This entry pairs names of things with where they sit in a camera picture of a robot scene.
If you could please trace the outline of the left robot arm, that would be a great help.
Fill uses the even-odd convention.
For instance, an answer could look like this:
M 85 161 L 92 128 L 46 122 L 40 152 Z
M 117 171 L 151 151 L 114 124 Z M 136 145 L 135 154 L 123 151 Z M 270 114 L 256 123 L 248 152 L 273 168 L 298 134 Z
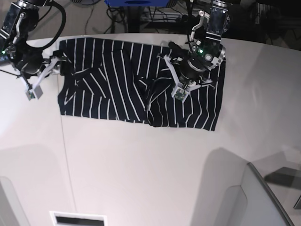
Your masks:
M 185 102 L 194 90 L 217 88 L 219 77 L 211 75 L 211 72 L 225 60 L 226 50 L 221 39 L 230 25 L 229 4 L 227 0 L 213 0 L 209 13 L 204 10 L 198 12 L 199 22 L 188 34 L 188 51 L 171 41 L 168 46 L 175 57 L 158 55 L 165 61 L 174 80 L 173 98 Z

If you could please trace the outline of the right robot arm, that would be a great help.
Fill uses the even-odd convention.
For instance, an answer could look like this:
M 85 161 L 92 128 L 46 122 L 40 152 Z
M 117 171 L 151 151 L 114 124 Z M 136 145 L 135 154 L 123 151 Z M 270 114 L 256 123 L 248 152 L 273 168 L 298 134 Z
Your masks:
M 27 43 L 29 32 L 33 31 L 42 19 L 40 7 L 56 8 L 61 12 L 61 25 L 54 38 L 42 47 L 33 47 Z M 0 28 L 0 65 L 11 65 L 19 73 L 26 87 L 29 100 L 39 99 L 43 91 L 41 82 L 52 74 L 60 74 L 61 67 L 67 62 L 67 56 L 56 50 L 49 58 L 43 57 L 43 51 L 51 47 L 61 35 L 66 24 L 66 12 L 62 5 L 53 0 L 17 0 L 12 2 Z

